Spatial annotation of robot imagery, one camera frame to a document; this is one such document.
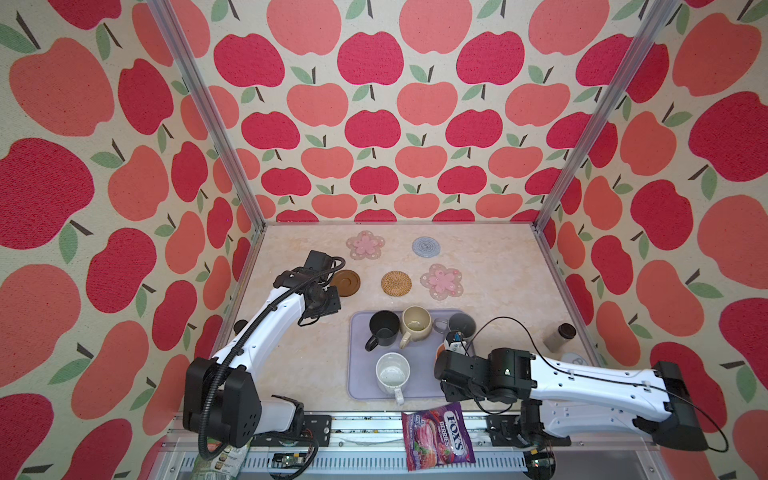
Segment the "brown wooden round coaster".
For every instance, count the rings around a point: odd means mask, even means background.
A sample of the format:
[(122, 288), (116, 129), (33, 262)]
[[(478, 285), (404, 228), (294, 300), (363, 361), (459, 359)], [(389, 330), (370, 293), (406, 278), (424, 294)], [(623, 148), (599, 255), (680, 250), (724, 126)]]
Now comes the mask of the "brown wooden round coaster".
[(331, 285), (337, 289), (340, 297), (350, 297), (360, 289), (361, 280), (355, 271), (344, 269), (334, 275)]

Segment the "peach orange mug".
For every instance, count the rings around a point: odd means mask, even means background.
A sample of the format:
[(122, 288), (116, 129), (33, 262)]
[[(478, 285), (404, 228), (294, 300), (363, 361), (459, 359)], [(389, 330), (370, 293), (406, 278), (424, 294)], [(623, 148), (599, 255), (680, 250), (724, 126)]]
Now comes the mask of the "peach orange mug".
[(435, 351), (435, 359), (438, 359), (439, 356), (446, 350), (446, 345), (444, 342), (440, 343)]

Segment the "black mug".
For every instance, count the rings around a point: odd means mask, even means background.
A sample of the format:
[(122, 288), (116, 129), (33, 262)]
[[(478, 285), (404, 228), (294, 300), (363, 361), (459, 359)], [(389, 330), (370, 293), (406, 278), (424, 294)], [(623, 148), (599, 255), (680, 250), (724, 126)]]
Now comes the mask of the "black mug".
[(365, 344), (365, 350), (371, 352), (376, 347), (392, 345), (399, 334), (399, 327), (400, 319), (396, 313), (389, 310), (375, 312), (369, 321), (371, 337)]

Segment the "cream beige mug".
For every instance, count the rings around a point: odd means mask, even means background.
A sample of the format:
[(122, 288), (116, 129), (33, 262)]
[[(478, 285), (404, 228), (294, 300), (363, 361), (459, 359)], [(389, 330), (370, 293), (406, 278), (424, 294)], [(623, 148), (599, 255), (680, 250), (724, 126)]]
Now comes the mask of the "cream beige mug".
[(402, 338), (399, 348), (404, 349), (410, 343), (425, 340), (432, 332), (433, 319), (428, 310), (420, 306), (411, 306), (402, 312), (400, 332)]

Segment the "pink flower coaster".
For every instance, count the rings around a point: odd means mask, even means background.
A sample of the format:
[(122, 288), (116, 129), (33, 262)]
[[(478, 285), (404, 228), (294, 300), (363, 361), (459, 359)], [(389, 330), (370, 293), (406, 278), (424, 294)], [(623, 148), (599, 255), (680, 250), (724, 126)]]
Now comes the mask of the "pink flower coaster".
[(383, 237), (374, 235), (368, 230), (361, 231), (346, 241), (346, 246), (350, 249), (350, 257), (353, 260), (378, 259), (381, 257), (382, 248), (385, 244)]
[(462, 273), (458, 269), (441, 264), (431, 265), (429, 271), (420, 277), (421, 285), (429, 290), (430, 296), (436, 301), (460, 297), (464, 293), (461, 281)]

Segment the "woven rattan round coaster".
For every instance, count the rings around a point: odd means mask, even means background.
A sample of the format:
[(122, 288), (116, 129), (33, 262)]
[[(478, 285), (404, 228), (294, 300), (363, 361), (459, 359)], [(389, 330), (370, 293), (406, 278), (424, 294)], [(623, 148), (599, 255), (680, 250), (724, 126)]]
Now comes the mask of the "woven rattan round coaster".
[(403, 271), (387, 272), (381, 279), (382, 291), (391, 297), (402, 297), (412, 289), (412, 281)]

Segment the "grey woven round coaster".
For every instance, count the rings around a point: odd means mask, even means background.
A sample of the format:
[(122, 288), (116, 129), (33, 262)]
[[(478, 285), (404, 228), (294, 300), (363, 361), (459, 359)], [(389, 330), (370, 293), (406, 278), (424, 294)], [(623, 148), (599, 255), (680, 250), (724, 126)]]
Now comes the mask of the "grey woven round coaster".
[(436, 239), (422, 236), (413, 241), (412, 251), (421, 258), (434, 258), (441, 253), (441, 246)]

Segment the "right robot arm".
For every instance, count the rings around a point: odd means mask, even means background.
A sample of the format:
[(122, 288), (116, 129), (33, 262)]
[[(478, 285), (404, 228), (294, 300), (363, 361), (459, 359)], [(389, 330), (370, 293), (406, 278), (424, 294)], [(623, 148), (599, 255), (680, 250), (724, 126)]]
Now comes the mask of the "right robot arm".
[(498, 348), (487, 357), (446, 350), (434, 376), (450, 402), (518, 404), (492, 413), (488, 426), (517, 448), (568, 446), (574, 434), (629, 432), (658, 446), (705, 451), (708, 444), (680, 367), (659, 361), (644, 370), (612, 370)]

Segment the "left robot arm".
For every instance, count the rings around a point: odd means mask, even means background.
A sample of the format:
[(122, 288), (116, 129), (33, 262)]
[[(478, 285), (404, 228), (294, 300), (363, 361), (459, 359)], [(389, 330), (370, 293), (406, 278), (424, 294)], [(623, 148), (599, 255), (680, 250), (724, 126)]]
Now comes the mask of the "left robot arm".
[(316, 250), (305, 263), (275, 278), (259, 312), (225, 347), (189, 365), (184, 384), (183, 427), (198, 434), (198, 453), (212, 460), (228, 446), (244, 447), (259, 435), (299, 441), (304, 407), (274, 395), (262, 400), (256, 388), (261, 369), (289, 327), (310, 326), (341, 309), (331, 285), (344, 258)]

